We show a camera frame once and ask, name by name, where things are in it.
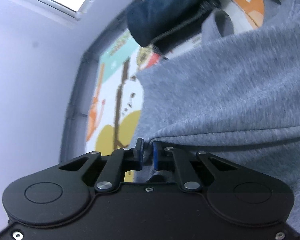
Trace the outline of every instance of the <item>wall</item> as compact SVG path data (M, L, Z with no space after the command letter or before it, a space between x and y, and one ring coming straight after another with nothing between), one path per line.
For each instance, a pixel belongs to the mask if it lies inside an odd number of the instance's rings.
M0 0L0 230L2 192L58 163L65 112L81 56L132 0L96 0L66 27L14 0Z

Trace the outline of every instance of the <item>silver rivet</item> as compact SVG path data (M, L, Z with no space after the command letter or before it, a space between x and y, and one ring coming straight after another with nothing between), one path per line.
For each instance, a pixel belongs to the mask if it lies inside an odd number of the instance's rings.
M152 192L154 189L153 189L153 187L146 187L145 188L145 191L146 192Z
M110 189L112 187L112 183L109 181L102 181L97 184L98 189Z
M197 189L200 187L200 184L198 182L195 181L188 181L185 183L185 188L187 189Z
M284 232L279 232L275 235L275 240L283 240L286 237Z
M15 232L12 233L12 237L15 240L22 240L23 239L23 234L18 232L18 231L15 231Z

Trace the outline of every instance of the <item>gray sweatshirt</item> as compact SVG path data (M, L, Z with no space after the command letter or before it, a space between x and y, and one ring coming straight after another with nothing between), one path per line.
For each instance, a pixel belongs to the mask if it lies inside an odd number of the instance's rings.
M215 11L201 47L138 73L145 94L131 145L145 139L146 163L159 140L284 181L295 194L288 224L300 232L300 0L264 3L258 30L233 35ZM135 181L154 174L146 166Z

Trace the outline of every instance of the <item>teal patch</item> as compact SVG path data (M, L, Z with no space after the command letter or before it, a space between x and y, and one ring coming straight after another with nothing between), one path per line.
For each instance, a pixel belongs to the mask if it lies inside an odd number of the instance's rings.
M100 57L99 64L105 64L102 83L122 67L122 64L139 47L128 30L122 34Z

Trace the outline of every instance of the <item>heathered gray cloth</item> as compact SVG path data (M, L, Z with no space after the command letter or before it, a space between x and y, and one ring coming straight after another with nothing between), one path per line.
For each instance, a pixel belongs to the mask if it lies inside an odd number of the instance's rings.
M160 140L281 179L295 194L288 223L300 232L300 0L264 3L258 30L206 35L215 40L138 73L145 95L131 145L145 139L146 163ZM135 181L153 174L146 166Z

